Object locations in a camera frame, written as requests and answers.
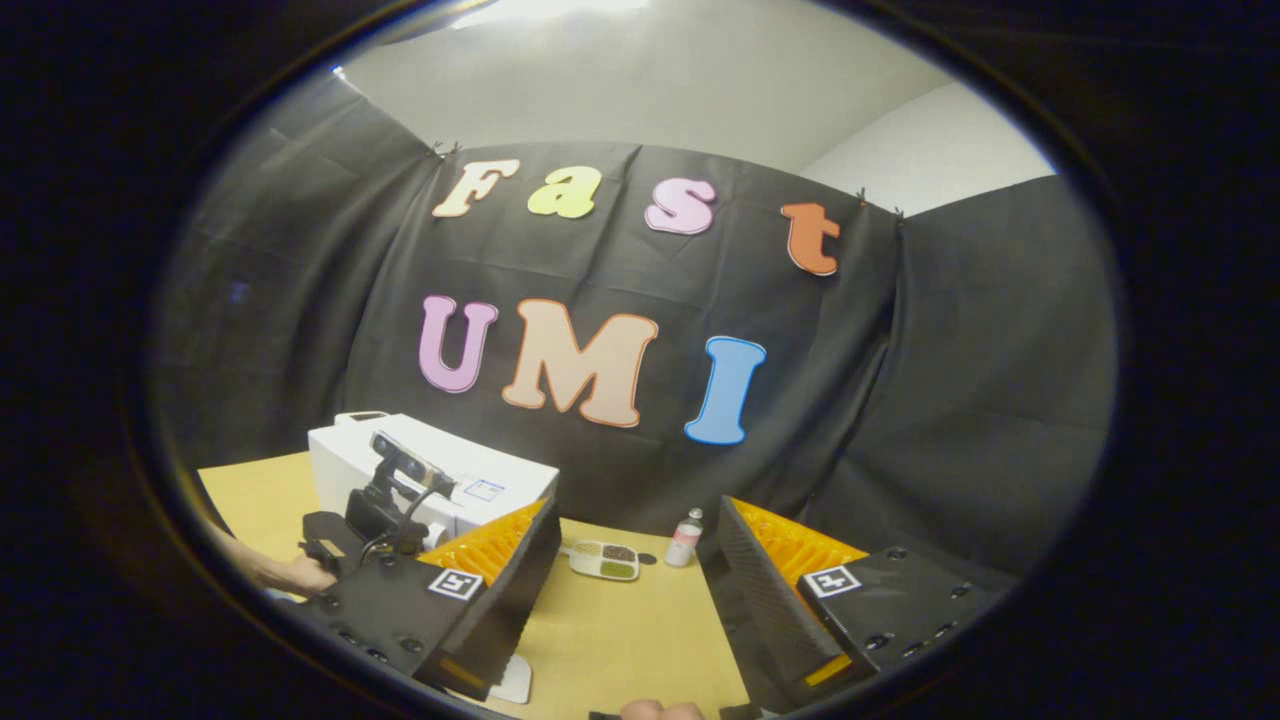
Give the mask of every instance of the person's thumb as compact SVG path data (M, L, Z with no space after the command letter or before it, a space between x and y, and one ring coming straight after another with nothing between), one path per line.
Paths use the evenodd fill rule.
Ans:
M705 720L703 712L691 702L677 702L667 706L658 716L659 720Z
M659 720L662 703L655 700L634 700L618 711L622 720Z

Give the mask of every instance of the orange soft pad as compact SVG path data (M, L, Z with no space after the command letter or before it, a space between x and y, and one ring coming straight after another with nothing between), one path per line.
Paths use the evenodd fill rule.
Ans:
M429 565L484 575L485 583L493 587L545 502L543 498L508 512L417 559Z
M773 561L778 574L787 580L787 585L796 593L796 597L800 597L801 602L804 598L796 589L800 575L867 557L867 553L856 547L810 530L800 523L787 520L733 497L730 500L739 515L746 520L746 525L751 528L755 539L764 547L764 552ZM809 607L809 603L805 602L804 606Z

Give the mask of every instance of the white box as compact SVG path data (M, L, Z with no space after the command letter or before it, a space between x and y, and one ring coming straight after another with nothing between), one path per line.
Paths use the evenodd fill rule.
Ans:
M452 500L433 495L413 511L413 519L430 528L428 548L536 501L559 474L556 468L462 439L408 415L388 415L307 433L321 510L346 514L351 491L372 479L381 460L369 445L374 430L383 430L457 482ZM403 474L397 477L415 489L424 489ZM398 493L393 497L401 512L408 509L408 501Z

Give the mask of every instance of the small bottle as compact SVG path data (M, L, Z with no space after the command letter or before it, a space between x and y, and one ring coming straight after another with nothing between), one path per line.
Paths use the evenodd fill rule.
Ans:
M689 518L680 521L676 527L676 534L671 538L671 546L667 547L667 565L672 568L684 568L689 565L689 559L694 556L694 546L698 544L698 538L703 537L703 511L694 507L689 511Z

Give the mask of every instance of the white wall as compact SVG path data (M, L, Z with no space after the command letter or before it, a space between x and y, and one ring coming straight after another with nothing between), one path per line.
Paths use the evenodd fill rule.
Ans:
M986 100L945 85L881 115L800 176L908 215L1053 174L1039 150Z
M378 106L445 149L641 142L788 173L951 82L906 47L803 0L649 0L627 12L490 22L342 65Z

